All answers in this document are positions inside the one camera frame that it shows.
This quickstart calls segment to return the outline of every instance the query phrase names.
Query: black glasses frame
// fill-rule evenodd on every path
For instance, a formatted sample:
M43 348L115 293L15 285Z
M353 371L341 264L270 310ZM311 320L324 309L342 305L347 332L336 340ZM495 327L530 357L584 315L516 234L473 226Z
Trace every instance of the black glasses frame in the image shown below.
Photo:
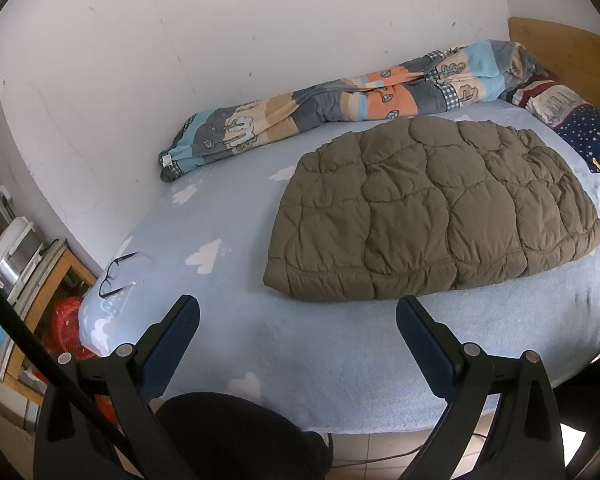
M100 282L100 288L98 289L98 296L100 296L103 300L106 300L107 298L110 298L111 296L115 296L117 293L121 292L122 290L125 290L128 287L128 285L125 285L125 286L121 286L120 288L116 288L115 290L111 290L110 292L105 292L104 294L102 293L102 286L105 283L109 283L109 285L111 285L111 280L113 280L113 276L111 276L109 274L111 272L111 266L113 264L120 266L120 262L124 262L125 260L128 260L129 258L136 256L136 254L138 254L138 251L129 253L129 254L125 254L124 256L119 256L111 261L111 263L107 267L107 275L105 276L104 280L102 280Z

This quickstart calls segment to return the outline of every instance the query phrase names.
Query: brown quilted blanket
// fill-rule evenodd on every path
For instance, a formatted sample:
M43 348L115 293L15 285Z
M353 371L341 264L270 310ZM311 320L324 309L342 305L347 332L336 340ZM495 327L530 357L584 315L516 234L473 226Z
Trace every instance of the brown quilted blanket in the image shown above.
M529 276L599 243L593 202L533 131L403 118L302 156L264 283L312 301L400 298Z

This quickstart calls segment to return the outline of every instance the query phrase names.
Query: pillow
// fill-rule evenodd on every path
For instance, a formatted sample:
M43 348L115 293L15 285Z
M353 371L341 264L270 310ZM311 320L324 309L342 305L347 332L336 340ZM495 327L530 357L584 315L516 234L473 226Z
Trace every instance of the pillow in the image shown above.
M600 173L598 108L551 75L535 75L500 98L529 110L580 154L591 173Z

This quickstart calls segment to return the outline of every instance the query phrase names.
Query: wooden headboard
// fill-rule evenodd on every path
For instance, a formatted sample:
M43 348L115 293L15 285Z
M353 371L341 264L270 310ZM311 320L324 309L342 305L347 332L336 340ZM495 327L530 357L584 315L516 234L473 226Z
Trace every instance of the wooden headboard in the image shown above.
M509 35L561 82L600 108L600 36L560 23L511 18Z

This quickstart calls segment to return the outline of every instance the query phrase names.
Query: light blue bed sheet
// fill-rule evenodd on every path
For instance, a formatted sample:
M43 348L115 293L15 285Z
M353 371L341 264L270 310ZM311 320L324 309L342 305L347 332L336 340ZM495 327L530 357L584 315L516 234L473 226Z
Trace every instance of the light blue bed sheet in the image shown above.
M600 214L600 175L526 110L497 101L441 116L532 128L567 160ZM445 403L430 392L400 337L396 301L307 303L262 283L280 197L299 157L375 124L325 124L176 181L118 250L143 253L122 264L113 284L135 285L109 300L99 298L96 286L85 298L82 341L109 354L136 342L181 294L190 294L200 302L200 328L165 397L227 392L306 430L433 426ZM461 342L516 358L535 349L557 384L600 352L600 247L537 276L420 300Z

